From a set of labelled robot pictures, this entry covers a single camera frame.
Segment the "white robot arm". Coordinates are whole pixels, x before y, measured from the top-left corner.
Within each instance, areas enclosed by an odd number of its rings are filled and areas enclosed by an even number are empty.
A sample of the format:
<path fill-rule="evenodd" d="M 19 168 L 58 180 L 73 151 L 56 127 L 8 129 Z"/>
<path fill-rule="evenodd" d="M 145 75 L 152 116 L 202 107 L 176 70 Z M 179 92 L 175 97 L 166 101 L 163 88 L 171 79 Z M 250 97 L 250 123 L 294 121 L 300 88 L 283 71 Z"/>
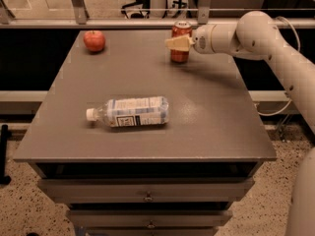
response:
<path fill-rule="evenodd" d="M 190 35 L 167 39 L 165 46 L 265 61 L 315 133 L 315 64 L 287 43 L 266 13 L 252 11 L 230 25 L 203 25 Z M 315 148 L 300 163 L 284 236 L 315 236 Z"/>

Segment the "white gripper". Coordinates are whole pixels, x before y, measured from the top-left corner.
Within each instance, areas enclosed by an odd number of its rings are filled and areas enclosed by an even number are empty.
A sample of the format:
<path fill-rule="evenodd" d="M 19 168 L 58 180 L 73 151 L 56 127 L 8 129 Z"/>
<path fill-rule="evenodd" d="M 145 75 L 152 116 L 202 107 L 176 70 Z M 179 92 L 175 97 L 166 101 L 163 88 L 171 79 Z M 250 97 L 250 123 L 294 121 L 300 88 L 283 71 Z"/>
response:
<path fill-rule="evenodd" d="M 212 33 L 215 25 L 203 25 L 194 30 L 192 38 L 188 34 L 167 39 L 164 43 L 170 50 L 188 52 L 192 45 L 201 54 L 214 54 Z"/>

